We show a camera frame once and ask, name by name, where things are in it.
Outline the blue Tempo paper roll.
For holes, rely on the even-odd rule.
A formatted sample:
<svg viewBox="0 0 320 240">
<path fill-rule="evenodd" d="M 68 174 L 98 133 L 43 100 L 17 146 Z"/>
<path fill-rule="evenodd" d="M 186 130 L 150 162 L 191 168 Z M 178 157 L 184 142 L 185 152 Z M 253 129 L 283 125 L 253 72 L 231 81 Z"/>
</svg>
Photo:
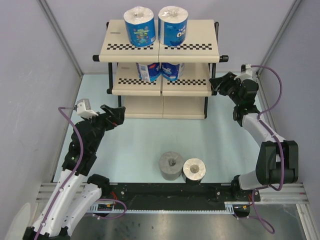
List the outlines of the blue Tempo paper roll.
<svg viewBox="0 0 320 240">
<path fill-rule="evenodd" d="M 182 76 L 184 67 L 184 63 L 162 62 L 160 70 L 161 75 L 168 81 L 174 82 Z"/>
</svg>

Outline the blue-wrapped roll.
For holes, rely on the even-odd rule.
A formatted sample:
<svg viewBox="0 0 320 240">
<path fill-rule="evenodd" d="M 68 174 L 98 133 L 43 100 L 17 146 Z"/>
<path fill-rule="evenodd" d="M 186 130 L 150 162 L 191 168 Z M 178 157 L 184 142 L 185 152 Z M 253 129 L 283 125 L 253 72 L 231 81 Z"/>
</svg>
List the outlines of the blue-wrapped roll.
<svg viewBox="0 0 320 240">
<path fill-rule="evenodd" d="M 123 14 L 129 42 L 135 47 L 150 46 L 156 40 L 154 13 L 151 9 L 136 6 Z"/>
<path fill-rule="evenodd" d="M 188 11 L 178 6 L 165 6 L 158 13 L 158 37 L 162 45 L 176 47 L 186 39 Z"/>
<path fill-rule="evenodd" d="M 154 82 L 161 74 L 161 64 L 153 63 L 136 63 L 139 78 L 145 82 Z"/>
</svg>

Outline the grey paper roll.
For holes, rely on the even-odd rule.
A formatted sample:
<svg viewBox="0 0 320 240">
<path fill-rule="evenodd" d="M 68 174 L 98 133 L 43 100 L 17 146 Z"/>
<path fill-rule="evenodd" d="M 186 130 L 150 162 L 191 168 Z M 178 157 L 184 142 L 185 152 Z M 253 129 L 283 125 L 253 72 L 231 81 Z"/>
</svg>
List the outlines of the grey paper roll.
<svg viewBox="0 0 320 240">
<path fill-rule="evenodd" d="M 168 181 L 178 179 L 182 174 L 184 163 L 184 158 L 179 153 L 165 152 L 158 162 L 162 177 Z"/>
</svg>

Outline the white roll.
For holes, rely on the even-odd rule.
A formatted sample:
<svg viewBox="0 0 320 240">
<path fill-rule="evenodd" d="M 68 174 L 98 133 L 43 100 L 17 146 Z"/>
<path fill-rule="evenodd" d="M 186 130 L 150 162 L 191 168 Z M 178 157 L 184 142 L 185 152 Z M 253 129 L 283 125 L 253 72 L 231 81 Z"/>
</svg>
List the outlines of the white roll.
<svg viewBox="0 0 320 240">
<path fill-rule="evenodd" d="M 186 184 L 199 185 L 206 174 L 206 165 L 199 158 L 190 158 L 182 168 L 182 177 Z"/>
</svg>

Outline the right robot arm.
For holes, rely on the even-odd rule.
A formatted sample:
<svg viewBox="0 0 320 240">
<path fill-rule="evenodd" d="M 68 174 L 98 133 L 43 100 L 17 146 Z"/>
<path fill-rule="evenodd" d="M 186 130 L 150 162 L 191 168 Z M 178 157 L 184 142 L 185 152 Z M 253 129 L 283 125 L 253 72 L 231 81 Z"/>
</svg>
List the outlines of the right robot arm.
<svg viewBox="0 0 320 240">
<path fill-rule="evenodd" d="M 252 79 L 241 79 L 232 72 L 209 80 L 214 92 L 228 96 L 235 104 L 233 120 L 253 137 L 259 146 L 255 169 L 236 175 L 231 181 L 230 194 L 242 201 L 253 190 L 272 188 L 281 191 L 283 185 L 296 183 L 299 177 L 299 147 L 286 140 L 263 119 L 255 99 L 259 85 Z"/>
</svg>

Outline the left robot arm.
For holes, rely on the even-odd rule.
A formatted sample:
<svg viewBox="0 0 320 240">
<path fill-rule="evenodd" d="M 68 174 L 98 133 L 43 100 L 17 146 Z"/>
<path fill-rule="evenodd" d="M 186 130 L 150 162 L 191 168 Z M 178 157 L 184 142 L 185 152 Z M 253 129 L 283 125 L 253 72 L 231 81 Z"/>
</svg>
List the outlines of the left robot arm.
<svg viewBox="0 0 320 240">
<path fill-rule="evenodd" d="M 112 108 L 103 104 L 100 108 L 102 113 L 78 103 L 73 110 L 82 120 L 77 123 L 64 113 L 65 107 L 58 108 L 73 128 L 71 142 L 58 182 L 43 212 L 32 226 L 26 228 L 24 240 L 69 240 L 90 206 L 110 196 L 110 180 L 99 174 L 88 177 L 80 196 L 76 196 L 97 159 L 105 133 L 125 121 L 124 106 Z"/>
</svg>

